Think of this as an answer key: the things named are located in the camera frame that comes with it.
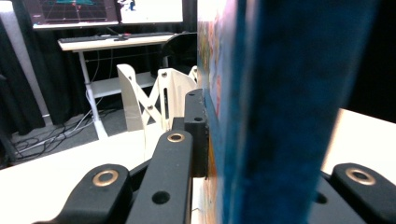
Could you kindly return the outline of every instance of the white desk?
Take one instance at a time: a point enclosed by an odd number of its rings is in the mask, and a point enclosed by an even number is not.
[[[150,37],[137,37],[130,38],[123,41],[114,41],[114,39],[107,40],[97,40],[88,42],[78,42],[78,43],[59,43],[63,51],[71,50],[78,53],[79,62],[81,64],[82,74],[84,76],[85,87],[87,88],[89,103],[93,114],[93,124],[95,130],[98,134],[99,139],[107,138],[107,133],[102,121],[100,120],[99,113],[96,107],[95,98],[108,96],[112,94],[120,93],[120,82],[117,77],[100,80],[100,81],[90,81],[88,75],[87,65],[85,64],[84,52],[92,50],[101,49],[119,49],[119,48],[129,48],[147,45],[157,45],[163,44],[172,35],[160,35],[160,36],[150,36]],[[136,75],[137,83],[142,88],[152,86],[155,79],[151,77],[150,72],[141,73]]]
[[[148,131],[153,132],[150,136],[162,132]],[[395,136],[394,123],[340,110],[322,170],[330,174],[336,164],[355,162],[396,183]],[[137,134],[121,133],[0,171],[1,222],[26,224],[53,219],[92,168],[115,163],[132,169],[142,162],[142,139]]]

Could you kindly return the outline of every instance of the computer monitor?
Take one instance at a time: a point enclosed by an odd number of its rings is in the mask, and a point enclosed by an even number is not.
[[[23,0],[34,29],[61,29],[119,23],[115,0]]]
[[[118,0],[121,24],[183,21],[182,0]]]

